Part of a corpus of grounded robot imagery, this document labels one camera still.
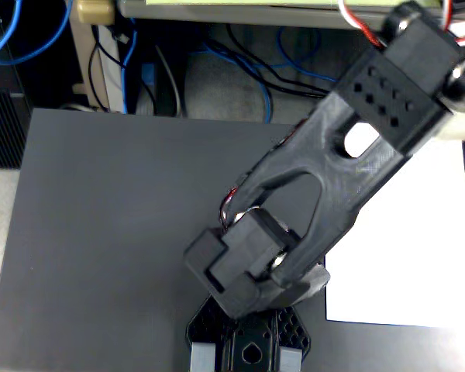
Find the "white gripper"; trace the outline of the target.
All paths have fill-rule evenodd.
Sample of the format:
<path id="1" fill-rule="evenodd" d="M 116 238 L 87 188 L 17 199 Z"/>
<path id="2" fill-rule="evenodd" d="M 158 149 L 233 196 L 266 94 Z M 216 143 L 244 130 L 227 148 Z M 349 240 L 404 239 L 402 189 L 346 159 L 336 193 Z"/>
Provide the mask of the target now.
<path id="1" fill-rule="evenodd" d="M 465 113 L 457 112 L 436 134 L 441 140 L 465 140 Z"/>

